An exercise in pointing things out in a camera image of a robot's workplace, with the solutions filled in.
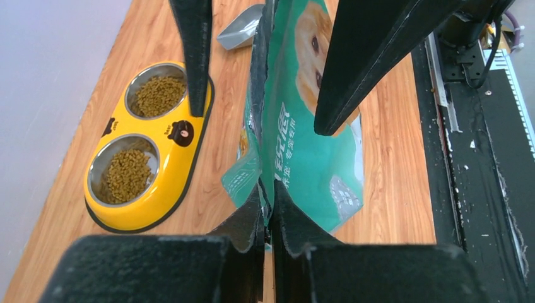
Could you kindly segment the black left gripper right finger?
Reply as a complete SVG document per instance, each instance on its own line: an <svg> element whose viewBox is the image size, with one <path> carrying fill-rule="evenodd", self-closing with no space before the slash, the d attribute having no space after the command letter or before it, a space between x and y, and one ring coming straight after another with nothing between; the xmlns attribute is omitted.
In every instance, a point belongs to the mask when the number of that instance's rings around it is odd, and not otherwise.
<svg viewBox="0 0 535 303"><path fill-rule="evenodd" d="M276 302L486 302L456 246L339 241L274 182L271 240Z"/></svg>

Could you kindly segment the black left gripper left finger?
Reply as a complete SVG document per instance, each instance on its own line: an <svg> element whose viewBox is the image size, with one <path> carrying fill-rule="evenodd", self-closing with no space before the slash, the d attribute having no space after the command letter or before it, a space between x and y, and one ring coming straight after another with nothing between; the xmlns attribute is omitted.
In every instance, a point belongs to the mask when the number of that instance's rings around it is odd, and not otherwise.
<svg viewBox="0 0 535 303"><path fill-rule="evenodd" d="M63 254L41 302L259 302L258 189L205 235L89 235Z"/></svg>

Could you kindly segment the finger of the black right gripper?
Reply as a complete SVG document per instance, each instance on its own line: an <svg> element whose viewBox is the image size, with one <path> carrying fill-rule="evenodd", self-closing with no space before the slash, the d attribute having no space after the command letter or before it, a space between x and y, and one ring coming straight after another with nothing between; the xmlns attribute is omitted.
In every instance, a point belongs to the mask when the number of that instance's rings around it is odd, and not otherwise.
<svg viewBox="0 0 535 303"><path fill-rule="evenodd" d="M213 12L211 0L169 0L182 39L190 113L204 115L208 90Z"/></svg>
<svg viewBox="0 0 535 303"><path fill-rule="evenodd" d="M332 136L375 85L464 1L340 1L314 131Z"/></svg>

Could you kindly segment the grey metal scoop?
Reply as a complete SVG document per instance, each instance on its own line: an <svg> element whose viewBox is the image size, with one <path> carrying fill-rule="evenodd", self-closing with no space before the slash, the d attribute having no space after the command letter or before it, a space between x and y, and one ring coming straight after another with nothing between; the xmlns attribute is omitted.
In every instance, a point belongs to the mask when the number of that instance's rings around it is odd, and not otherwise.
<svg viewBox="0 0 535 303"><path fill-rule="evenodd" d="M254 4L243 10L217 36L216 40L227 51L252 45L264 4Z"/></svg>

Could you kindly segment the green pet food bag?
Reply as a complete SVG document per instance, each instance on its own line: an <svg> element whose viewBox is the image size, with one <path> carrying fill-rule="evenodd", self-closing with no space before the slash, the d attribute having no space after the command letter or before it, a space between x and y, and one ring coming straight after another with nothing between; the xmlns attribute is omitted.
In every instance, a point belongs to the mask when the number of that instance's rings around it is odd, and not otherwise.
<svg viewBox="0 0 535 303"><path fill-rule="evenodd" d="M253 189L266 217L274 181L334 232L363 207L363 143L355 111L333 136L314 131L332 32L324 1L267 1L254 33L237 162L222 184L235 206Z"/></svg>

